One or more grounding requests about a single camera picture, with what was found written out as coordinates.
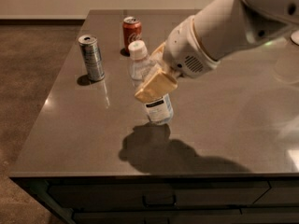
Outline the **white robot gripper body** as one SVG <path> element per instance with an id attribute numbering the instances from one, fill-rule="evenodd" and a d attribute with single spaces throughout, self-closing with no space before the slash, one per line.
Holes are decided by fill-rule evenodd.
<path id="1" fill-rule="evenodd" d="M 175 27 L 164 43 L 163 60 L 185 77 L 197 78 L 217 68 L 209 58 L 194 31 L 194 16 Z"/>

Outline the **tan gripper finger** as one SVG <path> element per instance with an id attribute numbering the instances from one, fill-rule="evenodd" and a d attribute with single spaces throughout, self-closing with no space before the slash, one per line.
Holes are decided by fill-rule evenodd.
<path id="1" fill-rule="evenodd" d="M 158 66 L 136 69 L 134 83 L 135 98 L 142 103 L 157 100 L 178 87 L 174 70 Z"/>
<path id="2" fill-rule="evenodd" d="M 149 56 L 154 62 L 158 63 L 161 67 L 166 67 L 166 63 L 163 59 L 164 55 L 164 46 L 165 43 L 163 42 L 155 51 L 151 53 Z"/>

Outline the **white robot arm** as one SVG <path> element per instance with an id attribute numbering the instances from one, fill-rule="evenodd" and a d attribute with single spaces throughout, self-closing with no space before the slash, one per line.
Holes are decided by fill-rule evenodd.
<path id="1" fill-rule="evenodd" d="M 188 17 L 153 52 L 159 67 L 137 87 L 142 103 L 177 88 L 177 77 L 197 78 L 234 52 L 253 49 L 299 24 L 299 0 L 214 0 Z"/>

